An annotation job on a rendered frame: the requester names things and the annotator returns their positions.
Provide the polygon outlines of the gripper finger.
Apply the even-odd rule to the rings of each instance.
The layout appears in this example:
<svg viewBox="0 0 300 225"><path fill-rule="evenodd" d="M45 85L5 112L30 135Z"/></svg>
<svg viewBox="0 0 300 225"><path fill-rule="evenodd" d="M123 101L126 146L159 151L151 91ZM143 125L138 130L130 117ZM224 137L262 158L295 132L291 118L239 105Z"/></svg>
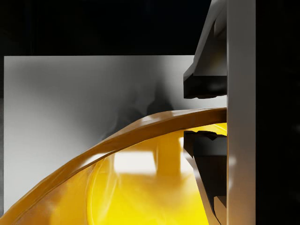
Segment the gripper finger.
<svg viewBox="0 0 300 225"><path fill-rule="evenodd" d="M184 98L227 94L227 0L211 0L193 63L183 75Z"/></svg>
<svg viewBox="0 0 300 225"><path fill-rule="evenodd" d="M194 170L209 225L227 225L227 137L211 131L185 131L183 150Z"/></svg>

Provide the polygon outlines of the yellow bowl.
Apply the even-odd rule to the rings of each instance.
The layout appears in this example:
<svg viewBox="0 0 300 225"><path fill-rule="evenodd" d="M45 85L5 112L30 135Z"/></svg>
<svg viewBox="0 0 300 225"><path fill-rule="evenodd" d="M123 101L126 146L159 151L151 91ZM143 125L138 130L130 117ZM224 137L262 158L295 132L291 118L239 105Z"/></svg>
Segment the yellow bowl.
<svg viewBox="0 0 300 225"><path fill-rule="evenodd" d="M186 131L227 134L225 108L139 119L41 180L0 225L208 225Z"/></svg>

